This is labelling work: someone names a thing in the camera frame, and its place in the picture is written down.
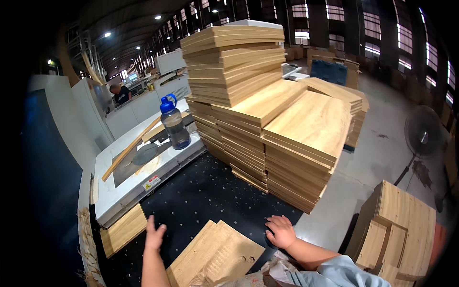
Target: bottle handle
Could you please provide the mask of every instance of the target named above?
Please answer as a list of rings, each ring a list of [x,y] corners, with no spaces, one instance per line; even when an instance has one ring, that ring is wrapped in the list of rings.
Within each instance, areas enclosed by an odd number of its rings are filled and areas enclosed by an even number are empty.
[[[174,103],[174,108],[175,108],[177,106],[177,98],[175,97],[175,95],[171,93],[171,94],[168,94],[166,97],[167,98],[171,97],[173,99],[172,102]]]

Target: factory floor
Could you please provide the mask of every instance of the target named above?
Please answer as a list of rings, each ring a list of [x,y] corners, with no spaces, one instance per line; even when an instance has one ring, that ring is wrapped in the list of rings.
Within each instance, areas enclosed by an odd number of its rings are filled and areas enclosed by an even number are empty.
[[[292,62],[306,67],[306,59]],[[366,94],[370,105],[358,146],[354,152],[343,150],[323,197],[295,226],[297,237],[334,251],[340,248],[353,215],[374,187],[382,180],[394,183],[413,155],[405,141],[404,124],[415,104],[365,73],[359,75],[358,89]],[[398,187],[436,210],[435,195],[445,194],[448,185],[443,154],[421,159],[418,168],[424,171],[420,178],[411,167]],[[452,231],[458,212],[457,203],[446,197],[443,211],[437,212],[437,222]]]

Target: hand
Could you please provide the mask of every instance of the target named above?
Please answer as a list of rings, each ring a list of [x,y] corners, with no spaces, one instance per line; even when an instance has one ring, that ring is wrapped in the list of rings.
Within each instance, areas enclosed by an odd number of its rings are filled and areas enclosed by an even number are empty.
[[[152,249],[159,251],[162,244],[162,237],[166,232],[166,225],[161,224],[158,230],[155,230],[155,217],[150,215],[146,224],[146,239],[145,249]]]
[[[297,236],[295,235],[295,230],[293,230],[293,226],[288,218],[284,215],[272,215],[267,218],[267,220],[269,222],[265,223],[265,225],[269,227],[274,234],[269,230],[266,230],[266,237],[272,244],[279,248],[287,249],[293,242],[295,242]]]

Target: warning label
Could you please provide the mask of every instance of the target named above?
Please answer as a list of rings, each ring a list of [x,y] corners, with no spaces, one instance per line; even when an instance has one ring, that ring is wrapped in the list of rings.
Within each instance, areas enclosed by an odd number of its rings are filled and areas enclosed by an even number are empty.
[[[159,176],[155,175],[152,178],[150,178],[147,182],[142,184],[142,186],[146,191],[148,191],[149,189],[151,189],[152,187],[154,187],[160,182],[161,182],[161,179],[159,178]]]

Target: fan pole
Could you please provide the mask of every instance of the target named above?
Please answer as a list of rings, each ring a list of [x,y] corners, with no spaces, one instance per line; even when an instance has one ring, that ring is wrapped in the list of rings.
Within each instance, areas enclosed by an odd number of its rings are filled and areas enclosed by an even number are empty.
[[[405,169],[403,170],[402,174],[398,177],[398,179],[395,181],[394,185],[397,186],[397,184],[400,183],[400,181],[402,180],[402,178],[405,176],[405,174],[409,171],[409,167],[410,165],[413,163],[414,159],[416,158],[416,154],[413,153],[413,158],[409,161],[409,164],[405,167]]]

